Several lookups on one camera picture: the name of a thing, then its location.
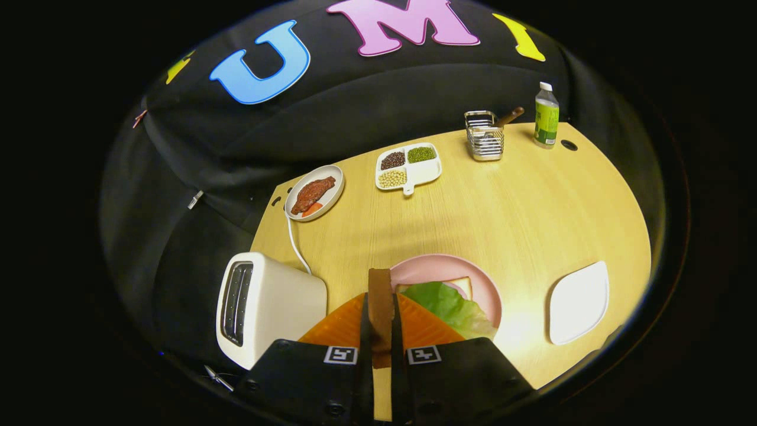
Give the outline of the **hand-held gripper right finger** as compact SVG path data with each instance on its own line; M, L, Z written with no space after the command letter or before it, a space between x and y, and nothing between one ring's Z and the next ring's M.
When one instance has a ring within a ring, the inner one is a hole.
M405 350L399 309L392 327L392 423L533 423L537 391L492 340Z

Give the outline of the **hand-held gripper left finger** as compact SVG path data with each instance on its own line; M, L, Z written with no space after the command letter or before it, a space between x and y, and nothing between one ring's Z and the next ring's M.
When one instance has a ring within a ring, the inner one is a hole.
M372 424L368 302L358 315L358 345L275 340L238 381L233 399L268 424Z

